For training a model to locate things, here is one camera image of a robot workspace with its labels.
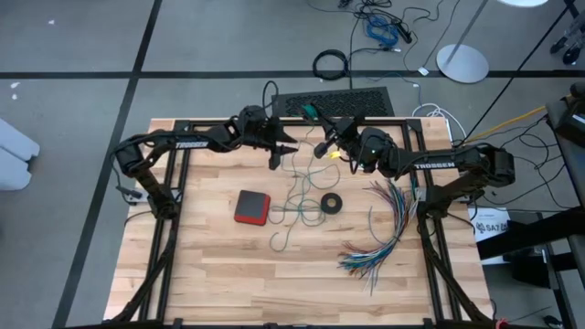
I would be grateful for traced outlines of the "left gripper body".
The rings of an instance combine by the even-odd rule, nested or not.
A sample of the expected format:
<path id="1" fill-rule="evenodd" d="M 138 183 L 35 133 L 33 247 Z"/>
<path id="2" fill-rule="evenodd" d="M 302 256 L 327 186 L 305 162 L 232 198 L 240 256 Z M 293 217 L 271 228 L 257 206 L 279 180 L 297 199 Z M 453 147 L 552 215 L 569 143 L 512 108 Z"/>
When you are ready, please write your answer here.
<path id="1" fill-rule="evenodd" d="M 277 142 L 286 141 L 280 121 L 258 105 L 247 106 L 239 113 L 238 128 L 241 143 L 246 146 L 271 149 Z"/>

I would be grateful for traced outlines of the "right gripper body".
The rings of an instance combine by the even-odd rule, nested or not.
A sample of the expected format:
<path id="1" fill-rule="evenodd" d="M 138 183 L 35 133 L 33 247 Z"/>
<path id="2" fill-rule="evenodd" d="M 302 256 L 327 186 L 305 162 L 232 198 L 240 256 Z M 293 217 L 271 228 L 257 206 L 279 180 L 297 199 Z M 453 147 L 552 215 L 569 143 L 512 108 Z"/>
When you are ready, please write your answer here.
<path id="1" fill-rule="evenodd" d="M 360 145 L 361 134 L 357 128 L 362 122 L 362 119 L 340 119 L 333 122 L 327 130 L 327 142 L 351 152 Z"/>

